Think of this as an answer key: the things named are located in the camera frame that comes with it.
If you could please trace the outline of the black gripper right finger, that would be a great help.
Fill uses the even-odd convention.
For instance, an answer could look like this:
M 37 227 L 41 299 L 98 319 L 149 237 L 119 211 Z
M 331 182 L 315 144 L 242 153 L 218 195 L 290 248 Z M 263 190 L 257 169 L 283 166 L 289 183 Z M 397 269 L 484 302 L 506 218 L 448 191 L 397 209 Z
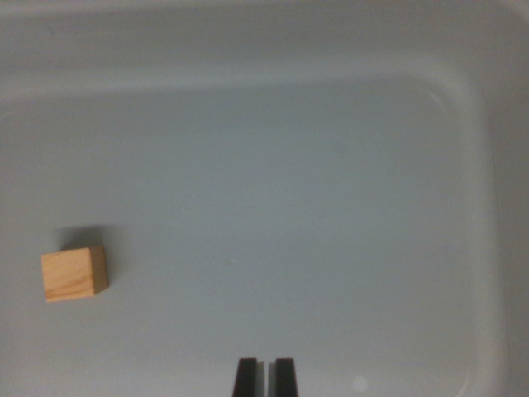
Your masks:
M 268 397 L 298 397 L 298 383 L 293 358 L 277 358 L 269 364 Z

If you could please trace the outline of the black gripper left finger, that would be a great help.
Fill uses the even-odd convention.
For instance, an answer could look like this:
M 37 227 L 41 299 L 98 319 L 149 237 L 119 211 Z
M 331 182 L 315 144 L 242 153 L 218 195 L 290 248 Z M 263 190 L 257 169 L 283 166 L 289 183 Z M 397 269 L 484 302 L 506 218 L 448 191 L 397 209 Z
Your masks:
M 232 397 L 265 396 L 265 363 L 255 357 L 238 361 Z

